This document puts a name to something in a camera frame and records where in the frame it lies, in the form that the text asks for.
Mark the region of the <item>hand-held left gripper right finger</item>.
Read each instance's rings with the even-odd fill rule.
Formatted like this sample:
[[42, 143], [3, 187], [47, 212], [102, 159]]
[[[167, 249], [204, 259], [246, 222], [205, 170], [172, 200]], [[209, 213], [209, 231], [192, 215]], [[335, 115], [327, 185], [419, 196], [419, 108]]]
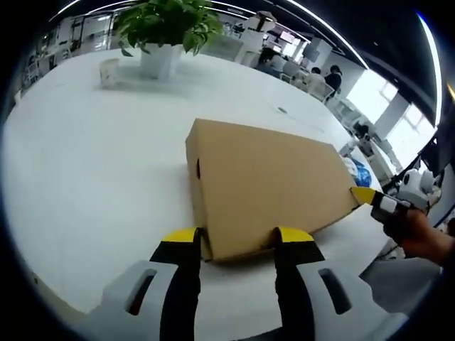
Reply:
[[372, 340], [374, 302], [359, 275], [327, 260], [314, 238], [276, 227], [275, 291], [282, 340]]

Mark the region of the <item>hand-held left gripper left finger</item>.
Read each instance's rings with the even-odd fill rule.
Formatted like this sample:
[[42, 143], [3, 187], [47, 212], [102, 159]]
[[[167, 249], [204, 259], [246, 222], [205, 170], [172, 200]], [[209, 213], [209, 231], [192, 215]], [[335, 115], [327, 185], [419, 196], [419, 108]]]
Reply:
[[201, 230], [170, 233], [148, 261], [106, 286], [102, 340], [193, 340], [200, 293]]

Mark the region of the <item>person's right hand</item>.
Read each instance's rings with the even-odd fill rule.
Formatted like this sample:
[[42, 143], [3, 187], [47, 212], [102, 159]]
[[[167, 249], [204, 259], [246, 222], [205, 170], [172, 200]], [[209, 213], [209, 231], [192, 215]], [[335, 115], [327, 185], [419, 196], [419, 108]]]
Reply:
[[430, 225], [422, 211], [415, 209], [388, 218], [384, 233], [403, 248], [407, 256], [428, 260], [437, 255], [440, 242], [446, 237]]

